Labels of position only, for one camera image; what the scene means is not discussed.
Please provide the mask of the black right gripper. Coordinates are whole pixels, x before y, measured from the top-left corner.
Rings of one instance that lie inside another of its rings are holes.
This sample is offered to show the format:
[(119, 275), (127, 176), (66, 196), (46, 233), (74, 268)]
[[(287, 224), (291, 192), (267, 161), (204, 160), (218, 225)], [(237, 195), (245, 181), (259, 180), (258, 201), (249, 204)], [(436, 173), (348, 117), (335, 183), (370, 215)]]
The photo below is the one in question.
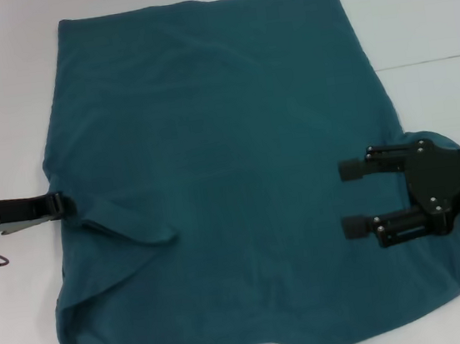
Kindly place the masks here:
[(427, 235), (446, 235), (460, 213), (460, 149), (438, 147), (427, 138), (413, 145), (371, 146), (363, 159), (340, 161), (337, 169), (343, 182), (405, 171), (408, 190), (418, 204), (383, 215), (343, 217), (348, 240), (372, 234), (385, 248)]

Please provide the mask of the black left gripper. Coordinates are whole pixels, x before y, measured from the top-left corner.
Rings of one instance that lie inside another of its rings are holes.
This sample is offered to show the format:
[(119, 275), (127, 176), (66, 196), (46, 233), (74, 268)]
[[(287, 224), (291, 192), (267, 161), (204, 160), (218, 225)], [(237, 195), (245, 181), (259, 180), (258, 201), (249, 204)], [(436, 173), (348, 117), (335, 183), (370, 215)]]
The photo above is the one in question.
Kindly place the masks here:
[(75, 202), (62, 192), (27, 199), (0, 200), (0, 234), (20, 232), (43, 222), (68, 219), (76, 214)]

